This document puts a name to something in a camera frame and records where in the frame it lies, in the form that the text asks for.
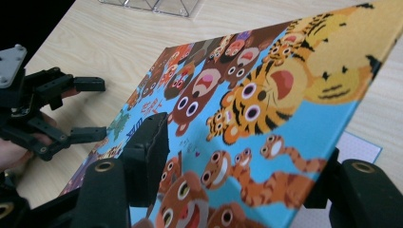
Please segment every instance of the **table surface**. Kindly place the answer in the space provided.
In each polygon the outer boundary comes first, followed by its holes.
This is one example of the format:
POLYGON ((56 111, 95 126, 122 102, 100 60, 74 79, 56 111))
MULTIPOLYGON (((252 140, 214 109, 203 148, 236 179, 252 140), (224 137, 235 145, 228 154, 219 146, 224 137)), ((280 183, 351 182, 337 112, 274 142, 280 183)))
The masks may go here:
MULTIPOLYGON (((76 0, 26 66, 27 74, 59 67, 106 80, 106 92, 82 92, 43 111, 69 132, 108 126, 166 47, 271 26, 364 3, 364 0, 200 0, 190 18, 76 0)), ((403 192, 403 39, 358 107, 347 131, 383 148, 376 163, 403 192)), ((59 196, 95 143, 76 144, 52 161, 31 161, 18 184, 31 208, 59 196)))

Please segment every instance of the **human hand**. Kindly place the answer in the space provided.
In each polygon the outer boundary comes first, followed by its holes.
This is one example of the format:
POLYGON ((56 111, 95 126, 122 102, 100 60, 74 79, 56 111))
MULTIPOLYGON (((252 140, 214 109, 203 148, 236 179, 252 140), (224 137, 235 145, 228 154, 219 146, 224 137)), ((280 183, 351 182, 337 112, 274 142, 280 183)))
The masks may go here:
MULTIPOLYGON (((62 94, 62 97, 70 97, 78 93, 79 92, 75 89, 71 89, 62 94)), ((57 126, 56 121, 54 121, 50 116, 45 113, 42 113, 42 116, 45 122, 51 126, 57 126)), ((52 140, 45 134, 33 133, 32 136, 45 145, 50 145, 52 143, 52 140)), ((33 153, 26 148, 19 146, 12 141, 5 141, 0 138, 0 172, 19 166, 32 158, 32 156, 33 153)))

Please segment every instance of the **black mechanical part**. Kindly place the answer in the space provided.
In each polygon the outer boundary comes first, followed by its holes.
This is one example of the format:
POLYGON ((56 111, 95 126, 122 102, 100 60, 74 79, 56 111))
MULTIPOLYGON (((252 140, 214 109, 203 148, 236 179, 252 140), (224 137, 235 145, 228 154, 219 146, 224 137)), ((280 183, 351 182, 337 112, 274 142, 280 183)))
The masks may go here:
POLYGON ((80 188, 34 209, 15 190, 3 188, 0 227, 130 227, 129 206, 153 206, 168 153, 167 114, 155 114, 118 159, 92 163, 80 188))
POLYGON ((105 91, 105 81, 97 77, 73 77, 59 67, 25 76, 21 68, 26 50, 16 45, 0 51, 0 138, 34 152, 44 161, 75 143, 92 143, 106 136, 106 127, 75 127, 70 135, 43 120, 40 109, 55 110, 63 105, 62 95, 77 91, 105 91), (45 145, 31 133, 48 135, 53 143, 45 145))
POLYGON ((339 163, 335 151, 304 203, 325 208, 332 202, 332 227, 402 227, 403 195, 375 164, 346 160, 339 163))

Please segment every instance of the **colorful illustration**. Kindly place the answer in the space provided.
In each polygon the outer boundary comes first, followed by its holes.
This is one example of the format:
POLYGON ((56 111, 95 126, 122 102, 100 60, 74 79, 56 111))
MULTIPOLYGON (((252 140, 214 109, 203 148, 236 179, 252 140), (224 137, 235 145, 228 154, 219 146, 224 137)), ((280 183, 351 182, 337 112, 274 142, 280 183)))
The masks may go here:
POLYGON ((382 0, 167 47, 67 184, 168 114, 155 204, 133 227, 287 227, 403 30, 382 0))

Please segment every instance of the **cartoon eye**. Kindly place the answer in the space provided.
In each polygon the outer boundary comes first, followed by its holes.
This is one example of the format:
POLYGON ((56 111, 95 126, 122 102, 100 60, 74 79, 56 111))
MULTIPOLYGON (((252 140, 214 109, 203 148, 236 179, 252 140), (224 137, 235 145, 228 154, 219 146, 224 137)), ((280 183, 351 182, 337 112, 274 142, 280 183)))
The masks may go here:
POLYGON ((260 150, 260 154, 261 155, 265 155, 267 153, 267 151, 269 150, 269 148, 267 148, 267 146, 263 146, 260 150))
POLYGON ((179 110, 183 109, 183 108, 186 106, 188 100, 189 100, 189 99, 188 99, 187 97, 183 97, 183 98, 181 99, 181 101, 178 103, 178 109, 179 109, 179 110))
POLYGON ((235 163, 240 162, 240 155, 235 156, 235 163))
POLYGON ((286 48, 282 53, 284 54, 284 55, 287 55, 288 53, 290 53, 291 52, 291 49, 288 47, 288 48, 286 48))
POLYGON ((273 136, 273 135, 267 137, 267 142, 269 142, 269 143, 274 141, 274 140, 275 140, 275 136, 273 136))
POLYGON ((238 51, 239 51, 238 49, 235 49, 235 50, 232 52, 232 56, 238 54, 238 51))
POLYGON ((249 99, 256 91, 256 84, 248 84, 242 91, 242 98, 249 99))
POLYGON ((201 176, 201 182, 207 184, 208 181, 210 180, 210 177, 211 177, 210 171, 205 171, 201 176))
POLYGON ((246 110, 245 119, 248 122, 252 122, 259 116, 259 114, 260 114, 260 107, 256 104, 251 105, 246 110))
POLYGON ((174 162, 170 162, 168 165, 168 171, 171 171, 172 167, 174 167, 174 162))
POLYGON ((216 130, 221 130, 222 129, 222 123, 219 123, 219 124, 217 124, 217 126, 216 126, 216 130))
POLYGON ((199 107, 199 103, 198 103, 198 102, 193 102, 193 103, 187 108, 186 116, 187 116, 187 117, 190 117, 190 116, 192 116, 193 114, 195 114, 195 112, 198 110, 198 107, 199 107))
POLYGON ((163 175, 161 176, 161 181, 165 181, 166 176, 167 176, 166 172, 163 172, 163 175))
POLYGON ((278 52, 278 47, 274 47, 273 49, 272 49, 272 53, 273 54, 276 54, 278 52))
POLYGON ((229 209, 226 209, 226 210, 222 213, 222 216, 221 216, 222 225, 223 225, 223 226, 229 226, 229 224, 230 224, 231 221, 232 221, 232 217, 233 217, 232 211, 229 210, 229 209))
POLYGON ((178 199, 183 200, 189 193, 189 190, 190 190, 190 188, 186 181, 181 183, 181 186, 179 187, 179 190, 178 190, 178 199))
POLYGON ((238 71, 238 73, 237 73, 237 77, 241 77, 244 72, 245 72, 245 69, 244 69, 244 68, 240 69, 240 70, 238 71))
POLYGON ((178 81, 178 85, 177 85, 177 87, 181 87, 181 86, 182 86, 182 84, 183 84, 183 81, 182 81, 182 80, 178 81))
POLYGON ((220 159, 220 153, 219 153, 219 152, 215 152, 215 153, 211 156, 210 161, 211 161, 212 163, 217 163, 217 162, 219 161, 219 159, 220 159))
POLYGON ((174 211, 171 208, 168 208, 164 213, 163 213, 163 223, 165 224, 165 228, 169 227, 171 224, 171 221, 174 217, 174 211))
POLYGON ((231 75, 231 74, 233 74, 234 72, 235 72, 235 67, 234 66, 232 66, 231 68, 229 68, 228 69, 228 75, 231 75))
POLYGON ((251 149, 247 148, 243 151, 244 155, 249 155, 251 153, 251 149))

